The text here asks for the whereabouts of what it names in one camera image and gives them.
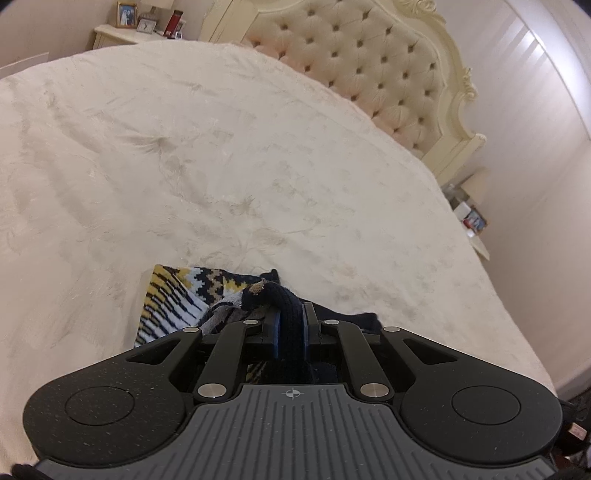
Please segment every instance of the tufted headboard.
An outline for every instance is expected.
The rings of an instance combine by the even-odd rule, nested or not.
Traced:
[[[200,40],[246,44],[318,80],[440,184],[486,141],[462,122],[477,92],[433,0],[216,0]]]

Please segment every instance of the nightstand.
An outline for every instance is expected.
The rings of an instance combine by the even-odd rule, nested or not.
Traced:
[[[480,240],[480,237],[474,235],[474,232],[472,232],[472,230],[467,228],[464,224],[462,224],[462,226],[466,232],[466,235],[468,236],[468,240],[470,241],[472,248],[478,254],[478,258],[480,258],[480,260],[490,260],[491,255],[486,249],[484,243],[482,243],[482,240]]]
[[[117,45],[135,45],[146,41],[164,41],[168,40],[162,35],[152,33],[138,32],[132,28],[115,28],[113,25],[101,25],[95,28],[96,40],[92,47],[93,50],[105,47],[114,47]]]

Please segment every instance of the picture frame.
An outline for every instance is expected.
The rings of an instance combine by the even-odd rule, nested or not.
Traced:
[[[464,218],[463,223],[468,228],[472,229],[472,231],[477,235],[480,235],[482,231],[488,226],[488,222],[476,209],[476,207],[472,207],[470,213],[468,213],[466,218]]]
[[[117,2],[117,28],[138,28],[138,4]]]

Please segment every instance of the white wall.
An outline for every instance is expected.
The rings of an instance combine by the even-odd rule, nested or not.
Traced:
[[[15,0],[0,14],[0,67],[49,52],[49,59],[92,46],[93,29],[115,19],[113,0]]]
[[[591,385],[591,142],[487,267],[559,394]]]
[[[548,55],[504,0],[437,0],[437,7],[480,94],[466,123],[488,142],[463,176],[491,170],[483,240],[495,262],[512,228],[589,138]]]
[[[489,138],[465,171],[492,172],[482,206],[491,222],[485,267],[559,393],[570,397],[591,384],[591,142],[563,79],[507,3],[437,4],[480,91],[468,124]]]

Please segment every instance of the cream nightstand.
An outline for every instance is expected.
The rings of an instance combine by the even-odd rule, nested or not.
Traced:
[[[114,47],[117,45],[134,45],[146,41],[164,41],[168,40],[162,35],[152,33],[141,33],[131,28],[115,28],[112,25],[101,25],[95,28],[96,40],[92,47],[93,50],[105,47]]]

